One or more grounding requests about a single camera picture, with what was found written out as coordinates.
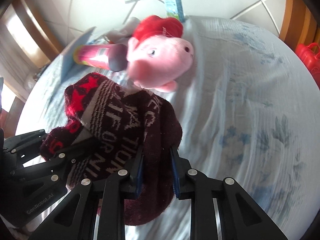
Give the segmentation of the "maroon knit scarf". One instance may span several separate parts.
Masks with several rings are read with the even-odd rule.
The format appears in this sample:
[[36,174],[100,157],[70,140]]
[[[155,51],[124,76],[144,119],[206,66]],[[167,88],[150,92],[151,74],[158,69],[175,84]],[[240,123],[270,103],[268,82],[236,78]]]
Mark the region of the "maroon knit scarf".
[[65,89],[65,113],[67,124],[53,129],[41,145],[44,159],[94,139],[85,158],[72,166],[67,186],[105,179],[142,150],[142,192],[125,201],[124,222],[138,226],[157,218],[174,196],[170,148],[182,139],[172,105],[149,90],[125,88],[93,72]]

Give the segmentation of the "pink chips can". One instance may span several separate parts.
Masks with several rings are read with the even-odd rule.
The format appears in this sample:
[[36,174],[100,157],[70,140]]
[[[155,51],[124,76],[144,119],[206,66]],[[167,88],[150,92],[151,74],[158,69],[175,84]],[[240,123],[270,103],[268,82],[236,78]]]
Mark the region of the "pink chips can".
[[80,46],[74,56],[77,64],[120,72],[127,68],[124,44],[90,44]]

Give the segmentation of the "grey small plush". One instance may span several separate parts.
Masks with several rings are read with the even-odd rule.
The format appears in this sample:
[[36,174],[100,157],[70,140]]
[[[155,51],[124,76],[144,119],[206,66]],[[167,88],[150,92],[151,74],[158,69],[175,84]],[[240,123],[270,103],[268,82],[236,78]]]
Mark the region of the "grey small plush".
[[108,31],[104,37],[111,43],[118,43],[123,39],[130,38],[139,24],[140,20],[132,17],[120,29]]

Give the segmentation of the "pink pig plush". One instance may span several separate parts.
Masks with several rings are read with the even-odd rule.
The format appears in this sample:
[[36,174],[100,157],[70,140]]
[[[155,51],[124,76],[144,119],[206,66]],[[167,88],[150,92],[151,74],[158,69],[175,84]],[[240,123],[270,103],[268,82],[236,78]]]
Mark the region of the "pink pig plush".
[[135,86],[170,93],[176,79],[193,64],[193,45],[182,38],[183,25],[173,17],[151,15],[128,40],[127,75]]

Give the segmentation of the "red plastic basket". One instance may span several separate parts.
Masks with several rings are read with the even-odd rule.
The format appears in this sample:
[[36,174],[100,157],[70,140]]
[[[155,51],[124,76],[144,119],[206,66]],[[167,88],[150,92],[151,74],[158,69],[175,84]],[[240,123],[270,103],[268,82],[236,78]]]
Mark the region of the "red plastic basket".
[[304,45],[302,43],[298,44],[296,50],[296,55],[304,63],[313,79],[315,80],[317,86],[320,86],[320,60],[319,60],[319,44],[311,43],[309,45]]

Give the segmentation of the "blue milk carton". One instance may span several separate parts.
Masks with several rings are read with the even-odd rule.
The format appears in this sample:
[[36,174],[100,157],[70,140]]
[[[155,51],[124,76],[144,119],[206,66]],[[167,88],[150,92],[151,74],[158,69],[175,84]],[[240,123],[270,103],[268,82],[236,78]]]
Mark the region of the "blue milk carton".
[[163,0],[168,17],[173,17],[181,23],[185,22],[181,0]]

